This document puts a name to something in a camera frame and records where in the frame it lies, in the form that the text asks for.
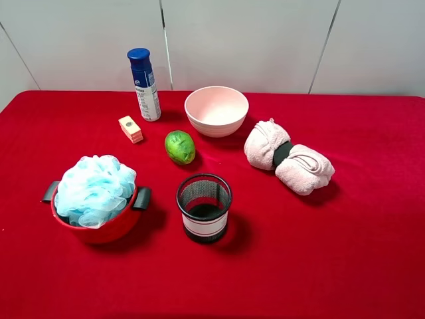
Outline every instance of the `lime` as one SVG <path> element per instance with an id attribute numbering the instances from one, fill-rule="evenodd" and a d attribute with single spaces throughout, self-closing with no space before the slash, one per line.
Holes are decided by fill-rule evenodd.
<path id="1" fill-rule="evenodd" d="M 189 164 L 195 158 L 195 143 L 188 133 L 172 131 L 165 138 L 168 156 L 177 164 Z"/>

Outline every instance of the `bowl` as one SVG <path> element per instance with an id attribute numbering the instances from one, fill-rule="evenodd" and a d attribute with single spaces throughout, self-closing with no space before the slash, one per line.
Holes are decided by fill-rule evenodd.
<path id="1" fill-rule="evenodd" d="M 138 211 L 138 209 L 144 211 L 147 208 L 151 197 L 150 188 L 136 187 L 132 197 L 130 197 L 127 205 L 121 213 L 104 223 L 100 228 L 93 229 L 76 227 L 68 224 L 66 222 L 66 217 L 61 217 L 56 212 L 54 196 L 56 195 L 58 184 L 58 181 L 54 181 L 52 183 L 44 195 L 46 199 L 43 198 L 43 201 L 45 203 L 50 203 L 50 209 L 53 217 L 60 225 L 71 231 L 71 233 L 78 237 L 82 242 L 88 244 L 109 243 L 126 235 L 139 220 L 140 211 Z"/>
<path id="2" fill-rule="evenodd" d="M 200 88 L 185 101 L 186 115 L 192 126 L 212 138 L 228 136 L 239 129 L 248 109 L 245 95 L 225 86 Z"/>

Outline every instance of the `rolled towel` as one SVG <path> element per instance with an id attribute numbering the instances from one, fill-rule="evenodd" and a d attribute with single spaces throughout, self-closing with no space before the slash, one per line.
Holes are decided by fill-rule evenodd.
<path id="1" fill-rule="evenodd" d="M 299 195 L 326 186 L 334 173 L 325 156 L 301 144 L 295 145 L 276 168 L 276 176 Z"/>
<path id="2" fill-rule="evenodd" d="M 290 140 L 288 133 L 272 118 L 259 121 L 245 142 L 244 153 L 252 166 L 270 171 L 274 169 L 274 151 Z"/>

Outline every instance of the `black handle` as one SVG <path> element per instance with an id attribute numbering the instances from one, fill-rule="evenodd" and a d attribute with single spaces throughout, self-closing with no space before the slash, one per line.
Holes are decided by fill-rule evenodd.
<path id="1" fill-rule="evenodd" d="M 53 192 L 56 189 L 56 187 L 58 187 L 58 185 L 59 185 L 59 181 L 53 181 L 51 183 L 51 185 L 48 187 L 48 189 L 46 190 L 46 193 L 41 199 L 43 203 L 50 203 L 50 201 L 52 200 Z"/>
<path id="2" fill-rule="evenodd" d="M 137 196 L 135 198 L 133 208 L 146 210 L 151 200 L 152 190 L 148 187 L 139 187 L 137 190 Z"/>

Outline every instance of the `spray can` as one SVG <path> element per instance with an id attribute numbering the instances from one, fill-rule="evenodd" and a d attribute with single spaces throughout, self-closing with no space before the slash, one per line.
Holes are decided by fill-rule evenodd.
<path id="1" fill-rule="evenodd" d="M 161 116 L 158 92 L 153 77 L 152 65 L 149 60 L 150 52 L 144 48 L 128 51 L 131 71 L 135 84 L 135 92 L 139 100 L 141 115 L 149 122 L 156 121 Z"/>

